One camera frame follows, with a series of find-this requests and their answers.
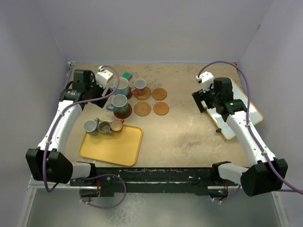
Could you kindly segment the blue floral mug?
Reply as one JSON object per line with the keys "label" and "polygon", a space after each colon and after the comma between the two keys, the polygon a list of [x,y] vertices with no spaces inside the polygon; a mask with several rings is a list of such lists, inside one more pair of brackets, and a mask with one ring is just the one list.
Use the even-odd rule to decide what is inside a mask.
{"label": "blue floral mug", "polygon": [[124,114],[128,109],[128,99],[125,95],[118,94],[112,98],[110,104],[106,105],[106,109],[109,111]]}

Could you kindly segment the large light blue mug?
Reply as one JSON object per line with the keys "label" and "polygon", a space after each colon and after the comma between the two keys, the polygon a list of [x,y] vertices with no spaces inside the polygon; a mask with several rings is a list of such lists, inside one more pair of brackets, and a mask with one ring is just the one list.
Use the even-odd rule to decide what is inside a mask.
{"label": "large light blue mug", "polygon": [[114,85],[110,87],[111,91],[114,91],[116,89],[115,95],[124,95],[128,96],[129,94],[129,81],[126,78],[119,78],[115,79]]}

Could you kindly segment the dark brown wooden coaster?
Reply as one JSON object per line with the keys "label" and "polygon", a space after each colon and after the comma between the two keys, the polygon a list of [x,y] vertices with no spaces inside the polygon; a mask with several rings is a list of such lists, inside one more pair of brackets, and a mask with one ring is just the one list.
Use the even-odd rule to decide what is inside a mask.
{"label": "dark brown wooden coaster", "polygon": [[130,99],[132,97],[132,92],[131,92],[131,88],[129,87],[129,91],[128,91],[128,95],[126,96],[127,99]]}
{"label": "dark brown wooden coaster", "polygon": [[119,118],[119,119],[125,119],[125,118],[128,118],[132,113],[132,107],[130,104],[128,104],[128,107],[127,107],[127,111],[125,113],[119,113],[119,112],[114,112],[114,116],[116,118]]}

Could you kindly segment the pink cup orange handle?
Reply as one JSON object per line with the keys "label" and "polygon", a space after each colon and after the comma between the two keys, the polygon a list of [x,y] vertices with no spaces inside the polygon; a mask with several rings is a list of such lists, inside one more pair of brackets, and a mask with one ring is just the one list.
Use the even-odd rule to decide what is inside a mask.
{"label": "pink cup orange handle", "polygon": [[145,88],[147,86],[147,83],[144,79],[137,79],[134,82],[134,87],[131,89],[131,93],[133,95],[143,95],[145,92]]}

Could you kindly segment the orange wooden coaster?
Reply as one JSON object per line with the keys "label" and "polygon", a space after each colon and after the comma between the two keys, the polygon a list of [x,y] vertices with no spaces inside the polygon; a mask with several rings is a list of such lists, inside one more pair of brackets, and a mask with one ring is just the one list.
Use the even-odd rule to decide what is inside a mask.
{"label": "orange wooden coaster", "polygon": [[169,112],[169,105],[165,102],[157,102],[153,110],[157,115],[166,115]]}
{"label": "orange wooden coaster", "polygon": [[152,97],[156,100],[164,100],[167,97],[167,91],[161,87],[156,88],[152,92]]}

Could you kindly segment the woven light brown coaster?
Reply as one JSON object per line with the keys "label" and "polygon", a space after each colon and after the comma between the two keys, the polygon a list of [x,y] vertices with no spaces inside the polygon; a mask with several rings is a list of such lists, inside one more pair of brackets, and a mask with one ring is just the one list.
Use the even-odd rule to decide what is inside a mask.
{"label": "woven light brown coaster", "polygon": [[152,94],[149,87],[146,87],[144,89],[144,93],[142,95],[137,94],[135,88],[132,88],[131,92],[132,92],[132,94],[134,95],[134,97],[136,99],[141,100],[141,101],[148,99],[151,96],[151,94]]}
{"label": "woven light brown coaster", "polygon": [[134,112],[138,116],[147,116],[151,112],[151,109],[151,105],[145,101],[140,101],[134,106]]}

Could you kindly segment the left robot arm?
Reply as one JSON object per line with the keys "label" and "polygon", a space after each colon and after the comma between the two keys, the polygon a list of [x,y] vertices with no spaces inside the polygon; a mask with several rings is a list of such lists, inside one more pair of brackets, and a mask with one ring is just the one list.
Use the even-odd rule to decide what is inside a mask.
{"label": "left robot arm", "polygon": [[59,104],[52,124],[36,148],[28,149],[26,160],[31,175],[36,181],[46,183],[68,183],[80,178],[86,185],[97,181],[97,173],[89,163],[69,161],[65,148],[71,130],[84,109],[93,103],[104,107],[113,91],[107,88],[113,73],[99,68],[97,73],[90,70],[75,70],[73,81],[69,82],[59,97]]}

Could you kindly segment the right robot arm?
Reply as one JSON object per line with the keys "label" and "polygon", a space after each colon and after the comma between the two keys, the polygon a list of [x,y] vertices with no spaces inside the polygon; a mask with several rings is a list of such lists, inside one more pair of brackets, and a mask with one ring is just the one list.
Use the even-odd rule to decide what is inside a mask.
{"label": "right robot arm", "polygon": [[205,72],[196,80],[202,88],[192,97],[199,111],[209,113],[225,138],[236,137],[249,161],[248,167],[229,161],[214,164],[211,181],[216,185],[232,181],[248,196],[280,190],[288,165],[270,151],[256,131],[254,125],[263,120],[261,113],[232,79],[214,78]]}

